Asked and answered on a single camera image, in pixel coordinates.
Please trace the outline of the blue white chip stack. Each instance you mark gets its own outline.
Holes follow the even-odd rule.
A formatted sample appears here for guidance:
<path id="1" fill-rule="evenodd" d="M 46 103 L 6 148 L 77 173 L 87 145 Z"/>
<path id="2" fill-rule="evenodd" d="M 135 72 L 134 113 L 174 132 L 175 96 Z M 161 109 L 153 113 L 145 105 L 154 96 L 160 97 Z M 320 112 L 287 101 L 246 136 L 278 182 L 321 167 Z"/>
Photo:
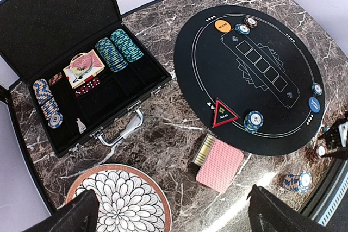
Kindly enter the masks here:
<path id="1" fill-rule="evenodd" d="M 312 175 L 310 171 L 301 174 L 287 174 L 283 178 L 283 188 L 299 193 L 306 193 L 312 185 Z"/>

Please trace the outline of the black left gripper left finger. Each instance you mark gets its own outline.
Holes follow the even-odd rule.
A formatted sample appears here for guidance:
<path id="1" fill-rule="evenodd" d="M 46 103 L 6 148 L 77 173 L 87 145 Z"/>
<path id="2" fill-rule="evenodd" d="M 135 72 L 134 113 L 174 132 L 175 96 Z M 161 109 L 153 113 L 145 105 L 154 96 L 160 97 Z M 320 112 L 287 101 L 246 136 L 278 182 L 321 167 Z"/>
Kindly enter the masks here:
<path id="1" fill-rule="evenodd" d="M 86 190 L 49 218 L 26 231 L 96 231 L 99 201 Z"/>

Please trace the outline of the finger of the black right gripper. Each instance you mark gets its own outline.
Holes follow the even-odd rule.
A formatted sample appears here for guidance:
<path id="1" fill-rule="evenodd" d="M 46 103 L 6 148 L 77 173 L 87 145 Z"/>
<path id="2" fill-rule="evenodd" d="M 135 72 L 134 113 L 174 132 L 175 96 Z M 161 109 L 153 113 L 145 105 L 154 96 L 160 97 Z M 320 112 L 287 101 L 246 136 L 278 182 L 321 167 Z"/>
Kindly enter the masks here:
<path id="1" fill-rule="evenodd" d="M 319 140 L 322 139 L 325 140 L 326 147 L 330 150 L 322 155 L 322 158 L 347 159 L 347 147 L 343 147 L 341 144 L 339 127 L 331 126 L 319 137 Z"/>

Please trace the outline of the red chip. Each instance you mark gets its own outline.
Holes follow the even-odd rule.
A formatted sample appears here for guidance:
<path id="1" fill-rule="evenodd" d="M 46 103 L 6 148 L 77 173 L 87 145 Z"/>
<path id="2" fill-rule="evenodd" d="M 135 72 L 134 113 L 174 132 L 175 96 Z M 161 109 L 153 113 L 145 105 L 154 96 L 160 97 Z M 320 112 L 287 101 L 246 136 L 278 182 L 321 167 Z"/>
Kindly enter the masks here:
<path id="1" fill-rule="evenodd" d="M 255 28 L 258 25 L 258 21 L 253 17 L 245 17 L 244 24 L 249 28 Z"/>

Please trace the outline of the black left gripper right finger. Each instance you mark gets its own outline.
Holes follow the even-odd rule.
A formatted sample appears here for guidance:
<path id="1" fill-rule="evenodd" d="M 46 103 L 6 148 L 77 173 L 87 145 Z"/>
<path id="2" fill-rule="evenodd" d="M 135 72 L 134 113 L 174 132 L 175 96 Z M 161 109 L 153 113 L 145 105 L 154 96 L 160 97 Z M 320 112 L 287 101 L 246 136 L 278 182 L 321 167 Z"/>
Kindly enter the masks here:
<path id="1" fill-rule="evenodd" d="M 248 217 L 252 231 L 328 231 L 328 229 L 293 210 L 262 186 L 253 185 Z"/>

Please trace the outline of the teal blue chip stack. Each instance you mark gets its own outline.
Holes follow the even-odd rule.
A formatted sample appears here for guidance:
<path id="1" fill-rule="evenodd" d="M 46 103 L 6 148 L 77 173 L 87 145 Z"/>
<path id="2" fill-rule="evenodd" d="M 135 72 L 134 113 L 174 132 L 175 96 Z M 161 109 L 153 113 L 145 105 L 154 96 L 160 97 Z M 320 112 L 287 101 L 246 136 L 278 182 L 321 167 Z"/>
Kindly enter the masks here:
<path id="1" fill-rule="evenodd" d="M 326 132 L 328 132 L 329 130 L 330 130 L 330 126 L 326 126 L 326 127 L 324 127 L 324 130 L 323 130 L 323 133 L 326 133 Z"/>

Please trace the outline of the brown white chip stack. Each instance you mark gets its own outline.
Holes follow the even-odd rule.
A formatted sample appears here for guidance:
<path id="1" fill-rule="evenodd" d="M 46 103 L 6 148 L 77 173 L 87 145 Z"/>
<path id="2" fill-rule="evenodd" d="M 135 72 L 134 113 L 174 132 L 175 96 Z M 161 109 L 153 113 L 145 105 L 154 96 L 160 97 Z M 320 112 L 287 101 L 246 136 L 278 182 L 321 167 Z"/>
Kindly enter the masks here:
<path id="1" fill-rule="evenodd" d="M 308 148 L 306 151 L 306 158 L 311 163 L 318 162 L 323 155 L 326 153 L 326 148 L 323 145 L 317 145 L 314 148 Z"/>

